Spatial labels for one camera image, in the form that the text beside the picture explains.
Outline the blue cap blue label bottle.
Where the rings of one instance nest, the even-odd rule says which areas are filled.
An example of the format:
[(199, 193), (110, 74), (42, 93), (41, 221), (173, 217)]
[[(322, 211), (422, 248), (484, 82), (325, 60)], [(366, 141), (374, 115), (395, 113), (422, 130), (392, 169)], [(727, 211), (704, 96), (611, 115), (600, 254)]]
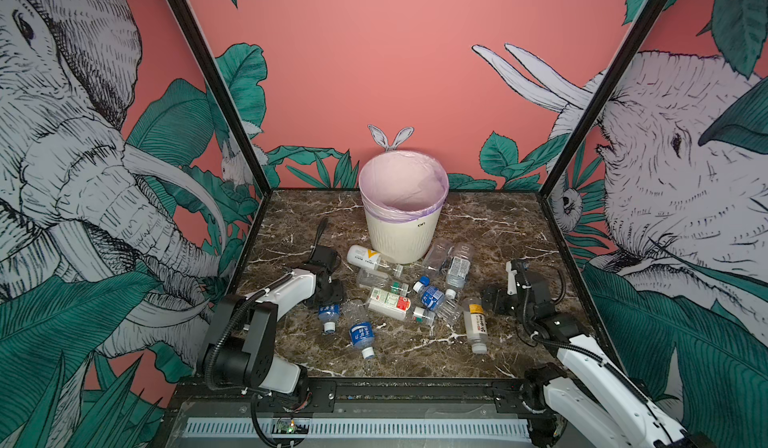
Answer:
[(421, 276), (413, 285), (414, 291), (422, 305), (442, 318), (447, 324), (453, 325), (461, 315), (461, 309), (445, 292), (431, 283), (427, 276)]

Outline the clear bottle blue label front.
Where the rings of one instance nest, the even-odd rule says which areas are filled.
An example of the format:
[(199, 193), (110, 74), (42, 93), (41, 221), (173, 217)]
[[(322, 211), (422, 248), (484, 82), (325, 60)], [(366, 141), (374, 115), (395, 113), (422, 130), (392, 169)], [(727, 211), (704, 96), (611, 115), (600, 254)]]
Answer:
[(352, 346), (364, 360), (374, 358), (375, 333), (365, 303), (359, 299), (349, 300), (344, 307), (344, 314), (350, 324), (348, 333)]

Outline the clear bottle blue label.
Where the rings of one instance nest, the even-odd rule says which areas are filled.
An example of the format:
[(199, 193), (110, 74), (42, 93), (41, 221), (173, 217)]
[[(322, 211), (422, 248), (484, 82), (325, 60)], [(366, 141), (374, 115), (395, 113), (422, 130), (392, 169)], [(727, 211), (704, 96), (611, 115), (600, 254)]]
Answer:
[(349, 300), (344, 307), (344, 314), (350, 324), (348, 333), (352, 346), (364, 360), (374, 358), (375, 333), (365, 303), (359, 299)]
[(334, 334), (336, 325), (341, 316), (339, 304), (330, 304), (318, 308), (318, 319), (322, 323), (324, 334)]

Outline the black front rail frame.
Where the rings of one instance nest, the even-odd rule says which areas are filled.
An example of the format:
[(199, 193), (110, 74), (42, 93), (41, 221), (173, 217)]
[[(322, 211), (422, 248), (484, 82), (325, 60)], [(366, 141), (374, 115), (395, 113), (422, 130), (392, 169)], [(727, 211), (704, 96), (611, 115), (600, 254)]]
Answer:
[[(212, 392), (192, 380), (178, 386), (153, 447), (532, 447), (525, 441), (416, 438), (288, 438), (265, 435), (262, 420), (288, 418), (365, 419), (520, 419), (533, 414), (515, 394), (518, 379), (331, 378), (310, 381), (310, 399), (296, 412), (281, 408), (277, 399), (239, 389)], [(246, 418), (255, 438), (183, 438), (188, 419)], [(591, 442), (573, 425), (565, 424), (552, 447), (588, 447)]]

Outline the white bottle red green label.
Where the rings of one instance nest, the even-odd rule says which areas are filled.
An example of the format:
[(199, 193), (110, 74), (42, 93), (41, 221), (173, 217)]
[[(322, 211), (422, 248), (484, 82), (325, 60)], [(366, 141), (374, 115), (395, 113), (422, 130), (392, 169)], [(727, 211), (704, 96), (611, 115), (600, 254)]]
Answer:
[(367, 300), (369, 310), (398, 321), (406, 319), (411, 306), (409, 298), (380, 288), (373, 288)]

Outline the cream ribbed waste bin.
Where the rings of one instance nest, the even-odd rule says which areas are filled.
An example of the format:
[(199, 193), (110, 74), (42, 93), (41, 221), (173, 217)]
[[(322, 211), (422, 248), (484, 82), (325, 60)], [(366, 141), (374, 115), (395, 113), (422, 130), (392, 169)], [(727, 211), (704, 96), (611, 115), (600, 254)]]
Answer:
[(420, 260), (432, 246), (441, 208), (410, 221), (384, 221), (365, 210), (371, 247), (399, 264)]

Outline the clear bottle green cap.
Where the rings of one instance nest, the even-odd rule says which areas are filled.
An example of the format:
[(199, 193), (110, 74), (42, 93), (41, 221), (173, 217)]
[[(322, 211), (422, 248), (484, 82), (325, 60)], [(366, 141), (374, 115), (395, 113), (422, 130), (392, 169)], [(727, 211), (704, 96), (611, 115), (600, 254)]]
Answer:
[(398, 281), (390, 275), (367, 269), (360, 269), (356, 277), (357, 285), (365, 289), (382, 289), (387, 292), (395, 293), (399, 296), (407, 296), (409, 286)]

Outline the small clear bottle green label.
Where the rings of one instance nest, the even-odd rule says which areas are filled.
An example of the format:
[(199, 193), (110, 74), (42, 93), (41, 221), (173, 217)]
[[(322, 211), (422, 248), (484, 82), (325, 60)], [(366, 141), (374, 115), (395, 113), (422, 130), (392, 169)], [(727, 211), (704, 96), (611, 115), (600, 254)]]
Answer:
[(410, 318), (414, 323), (431, 327), (434, 325), (436, 314), (429, 309), (415, 307)]

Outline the pink plastic bin liner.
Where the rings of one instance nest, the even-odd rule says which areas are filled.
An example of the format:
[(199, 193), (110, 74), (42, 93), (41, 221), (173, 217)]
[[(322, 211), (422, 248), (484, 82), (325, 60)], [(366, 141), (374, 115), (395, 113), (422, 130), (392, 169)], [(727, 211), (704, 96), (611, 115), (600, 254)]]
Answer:
[(358, 186), (368, 214), (385, 222), (405, 223), (440, 210), (450, 183), (436, 158), (393, 150), (363, 166)]

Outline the white vented strip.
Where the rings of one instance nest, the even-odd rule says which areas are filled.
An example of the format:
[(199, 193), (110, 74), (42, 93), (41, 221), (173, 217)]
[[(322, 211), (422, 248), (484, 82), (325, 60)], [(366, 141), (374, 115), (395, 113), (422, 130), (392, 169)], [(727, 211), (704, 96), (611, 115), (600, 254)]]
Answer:
[[(528, 423), (520, 419), (365, 419), (288, 418), (260, 422), (262, 432), (279, 439), (330, 438), (416, 438), (530, 440)], [(187, 420), (183, 438), (255, 438), (257, 433), (246, 418), (202, 418)]]

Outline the clear bottle white label upright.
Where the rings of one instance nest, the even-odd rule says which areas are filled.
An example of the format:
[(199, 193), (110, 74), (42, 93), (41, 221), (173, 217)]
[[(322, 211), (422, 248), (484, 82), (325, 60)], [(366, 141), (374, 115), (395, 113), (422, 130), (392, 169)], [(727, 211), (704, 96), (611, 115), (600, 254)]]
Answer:
[(448, 299), (455, 300), (467, 284), (474, 252), (474, 246), (469, 243), (461, 242), (453, 246), (445, 274)]

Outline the white bottle yellow triangle label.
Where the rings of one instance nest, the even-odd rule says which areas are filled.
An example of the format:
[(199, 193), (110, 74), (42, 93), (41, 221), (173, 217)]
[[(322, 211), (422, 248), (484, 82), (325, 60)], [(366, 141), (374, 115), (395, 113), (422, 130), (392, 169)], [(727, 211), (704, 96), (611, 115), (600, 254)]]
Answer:
[(382, 272), (395, 278), (400, 278), (404, 270), (401, 264), (361, 245), (352, 245), (347, 252), (346, 260), (358, 268)]

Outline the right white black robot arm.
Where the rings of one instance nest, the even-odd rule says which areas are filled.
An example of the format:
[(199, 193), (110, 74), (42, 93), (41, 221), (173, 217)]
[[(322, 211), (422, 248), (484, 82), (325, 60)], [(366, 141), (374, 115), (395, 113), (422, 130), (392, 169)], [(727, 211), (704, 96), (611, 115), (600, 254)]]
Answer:
[(565, 424), (596, 447), (711, 447), (706, 435), (688, 431), (628, 378), (571, 314), (558, 309), (547, 280), (525, 261), (506, 264), (507, 283), (486, 290), (483, 304), (512, 316), (521, 341), (540, 345), (554, 362), (529, 369), (515, 391), (534, 419), (536, 447), (551, 447)]

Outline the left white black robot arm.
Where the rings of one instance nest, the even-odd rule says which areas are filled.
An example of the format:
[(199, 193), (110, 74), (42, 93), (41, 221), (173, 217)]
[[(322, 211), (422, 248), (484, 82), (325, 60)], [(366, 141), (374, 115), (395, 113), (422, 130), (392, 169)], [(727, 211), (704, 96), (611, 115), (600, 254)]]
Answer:
[(345, 299), (338, 252), (315, 248), (309, 259), (249, 295), (230, 294), (216, 310), (195, 371), (212, 391), (230, 388), (270, 392), (285, 404), (309, 397), (307, 369), (275, 354), (277, 323), (299, 304), (317, 309)]

